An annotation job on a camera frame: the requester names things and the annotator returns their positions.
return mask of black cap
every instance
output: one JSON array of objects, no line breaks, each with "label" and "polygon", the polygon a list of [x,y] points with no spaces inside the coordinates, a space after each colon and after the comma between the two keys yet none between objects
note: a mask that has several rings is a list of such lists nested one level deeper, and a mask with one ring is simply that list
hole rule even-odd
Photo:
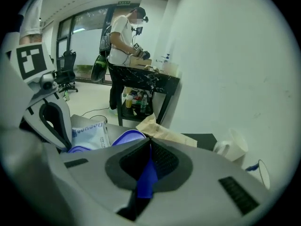
[{"label": "black cap", "polygon": [[144,8],[142,8],[142,7],[135,7],[130,12],[132,13],[135,10],[137,10],[138,14],[140,15],[139,18],[144,18],[146,16],[146,12],[145,12]]}]

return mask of green bag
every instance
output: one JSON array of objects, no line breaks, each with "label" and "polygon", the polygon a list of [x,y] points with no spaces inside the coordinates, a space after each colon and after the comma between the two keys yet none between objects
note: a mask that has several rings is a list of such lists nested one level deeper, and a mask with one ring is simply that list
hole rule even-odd
[{"label": "green bag", "polygon": [[108,69],[108,62],[105,56],[99,55],[94,63],[91,72],[91,81],[99,82],[105,76],[105,73]]}]

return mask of table leg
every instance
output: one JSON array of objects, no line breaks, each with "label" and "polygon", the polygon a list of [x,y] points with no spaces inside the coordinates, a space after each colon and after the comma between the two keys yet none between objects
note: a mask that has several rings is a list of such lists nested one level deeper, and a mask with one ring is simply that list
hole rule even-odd
[{"label": "table leg", "polygon": [[117,101],[117,113],[118,113],[118,123],[119,126],[123,126],[122,118],[121,118],[121,108],[122,108],[122,102],[121,102],[121,93],[122,93],[122,86],[117,86],[117,93],[116,93],[116,101]]},{"label": "table leg", "polygon": [[158,116],[158,118],[157,118],[157,124],[161,124],[161,121],[162,121],[163,116],[164,116],[164,114],[165,114],[165,111],[166,111],[166,109],[167,109],[167,107],[168,107],[168,104],[169,104],[170,99],[171,99],[171,95],[166,95],[166,96],[165,96],[165,99],[164,99],[164,101],[163,101],[163,105],[162,105],[162,107],[161,107],[159,116]]}]

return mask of hand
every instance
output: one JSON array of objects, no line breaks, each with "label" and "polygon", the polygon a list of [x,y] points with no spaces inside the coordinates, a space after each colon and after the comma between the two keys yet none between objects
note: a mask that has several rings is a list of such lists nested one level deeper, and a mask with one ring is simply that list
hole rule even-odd
[{"label": "hand", "polygon": [[133,55],[134,55],[135,57],[142,58],[143,55],[144,55],[144,52],[143,52],[142,49],[137,49],[137,50],[135,50],[135,52],[133,53]]},{"label": "hand", "polygon": [[143,59],[143,60],[149,59],[150,56],[151,56],[151,54],[150,54],[148,51],[144,51],[144,52],[143,52],[142,59]]}]

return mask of lower shelf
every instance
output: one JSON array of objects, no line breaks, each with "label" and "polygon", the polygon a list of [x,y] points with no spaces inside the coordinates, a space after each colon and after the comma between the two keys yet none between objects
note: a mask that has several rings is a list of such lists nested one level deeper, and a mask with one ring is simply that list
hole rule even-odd
[{"label": "lower shelf", "polygon": [[152,102],[146,106],[146,113],[140,113],[140,105],[132,105],[131,108],[126,107],[126,103],[124,102],[121,107],[121,118],[130,121],[143,121],[146,117],[153,114]]}]

